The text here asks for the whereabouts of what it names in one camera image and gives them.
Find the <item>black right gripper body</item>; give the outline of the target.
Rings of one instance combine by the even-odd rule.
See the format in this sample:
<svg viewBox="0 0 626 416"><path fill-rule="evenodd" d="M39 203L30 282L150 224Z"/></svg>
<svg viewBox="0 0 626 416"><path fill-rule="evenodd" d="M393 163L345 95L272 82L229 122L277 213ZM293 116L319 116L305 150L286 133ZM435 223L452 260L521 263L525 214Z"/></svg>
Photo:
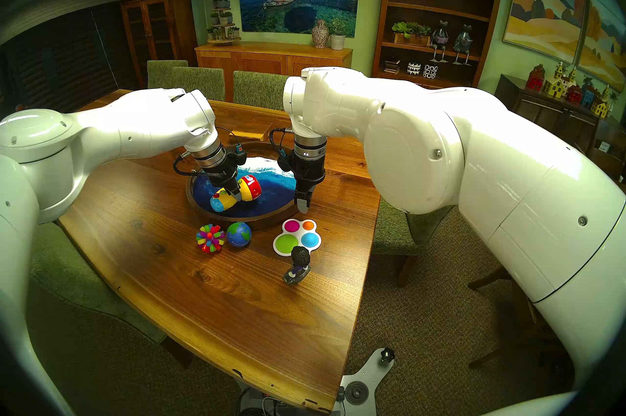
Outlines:
<svg viewBox="0 0 626 416"><path fill-rule="evenodd" d="M313 191L325 178L325 154L314 159L303 159L295 149L287 155L287 163L295 179L295 191Z"/></svg>

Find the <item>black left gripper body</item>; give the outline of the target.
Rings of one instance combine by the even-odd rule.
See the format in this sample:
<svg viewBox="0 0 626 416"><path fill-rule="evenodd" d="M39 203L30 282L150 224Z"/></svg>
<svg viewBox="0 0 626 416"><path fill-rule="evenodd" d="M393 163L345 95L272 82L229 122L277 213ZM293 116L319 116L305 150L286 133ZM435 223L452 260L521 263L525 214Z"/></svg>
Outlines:
<svg viewBox="0 0 626 416"><path fill-rule="evenodd" d="M238 167L246 163L246 152L224 152L222 161L210 168L210 183L226 191L240 191L237 180Z"/></svg>

